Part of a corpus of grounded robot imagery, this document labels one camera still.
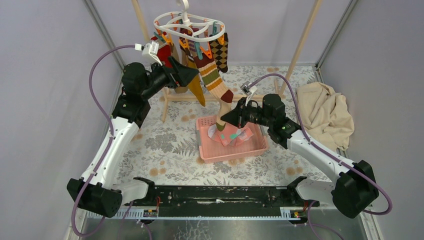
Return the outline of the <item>beige striped maroon sock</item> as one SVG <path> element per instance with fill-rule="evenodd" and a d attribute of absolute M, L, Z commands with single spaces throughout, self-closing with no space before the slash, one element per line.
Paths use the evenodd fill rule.
<path fill-rule="evenodd" d="M 212 54 L 203 51 L 201 46 L 196 46 L 196 41 L 189 41 L 188 46 L 194 63 L 199 69 L 203 84 L 208 92 L 219 102 L 220 108 L 216 115 L 216 128 L 222 132 L 226 128 L 226 122 L 221 117 L 231 111 L 234 98 L 233 92 L 227 87 Z"/>

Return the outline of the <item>brown yellow argyle sock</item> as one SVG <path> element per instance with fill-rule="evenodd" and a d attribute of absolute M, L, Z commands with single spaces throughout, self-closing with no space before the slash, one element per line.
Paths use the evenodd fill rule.
<path fill-rule="evenodd" d="M 212 40 L 209 42 L 212 56 L 216 63 L 216 66 L 219 71 L 222 73 L 228 72 L 228 45 L 229 38 L 228 34 L 225 32 L 224 35 L 218 39 Z"/>

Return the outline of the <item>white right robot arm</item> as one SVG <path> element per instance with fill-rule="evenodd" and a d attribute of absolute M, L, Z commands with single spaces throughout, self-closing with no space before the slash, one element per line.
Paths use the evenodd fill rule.
<path fill-rule="evenodd" d="M 308 160 L 329 178 L 329 182 L 309 178 L 296 182 L 286 193 L 287 201 L 293 206 L 316 200 L 334 205 L 344 216 L 353 219 L 379 196 L 374 186 L 374 171 L 368 162 L 337 156 L 304 134 L 301 126 L 286 116 L 286 106 L 275 93 L 265 95 L 261 105 L 243 97 L 221 120 L 238 128 L 248 123 L 267 127 L 274 143 Z"/>

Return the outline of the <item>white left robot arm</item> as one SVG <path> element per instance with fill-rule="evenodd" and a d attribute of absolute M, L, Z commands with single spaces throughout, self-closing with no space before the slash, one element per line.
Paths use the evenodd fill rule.
<path fill-rule="evenodd" d="M 159 63 L 145 69 L 139 62 L 127 64 L 121 82 L 123 93 L 108 117 L 109 132 L 105 136 L 90 166 L 79 179 L 70 179 L 66 189 L 74 200 L 72 216 L 77 209 L 112 218 L 124 204 L 139 201 L 148 206 L 156 200 L 155 183 L 135 177 L 125 183 L 115 184 L 114 176 L 124 150 L 141 129 L 151 109 L 149 99 L 164 87 L 188 86 L 199 70 L 184 66 L 168 57 L 170 67 Z"/>

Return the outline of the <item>white round clip hanger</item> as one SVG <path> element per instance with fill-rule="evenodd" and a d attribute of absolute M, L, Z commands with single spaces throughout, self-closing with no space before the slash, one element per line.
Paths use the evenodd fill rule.
<path fill-rule="evenodd" d="M 187 0 L 177 0 L 176 4 L 181 10 L 157 16 L 153 20 L 155 29 L 199 43 L 225 42 L 226 26 L 222 21 L 188 13 L 190 5 Z"/>

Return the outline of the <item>pink patterned sock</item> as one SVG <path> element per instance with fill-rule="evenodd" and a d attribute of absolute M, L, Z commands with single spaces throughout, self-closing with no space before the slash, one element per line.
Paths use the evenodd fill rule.
<path fill-rule="evenodd" d="M 214 124 L 207 130 L 208 137 L 224 147 L 237 147 L 247 142 L 254 136 L 254 133 L 249 127 L 237 128 L 233 125 L 226 125 L 224 130 L 219 131 Z"/>

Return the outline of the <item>pink basket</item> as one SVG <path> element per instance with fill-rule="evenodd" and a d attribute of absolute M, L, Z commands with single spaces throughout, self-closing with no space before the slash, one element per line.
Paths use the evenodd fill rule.
<path fill-rule="evenodd" d="M 215 115 L 196 120 L 196 139 L 200 157 L 207 164 L 256 157 L 269 149 L 262 126 L 247 123 L 237 128 L 227 124 L 224 131 L 218 131 Z"/>

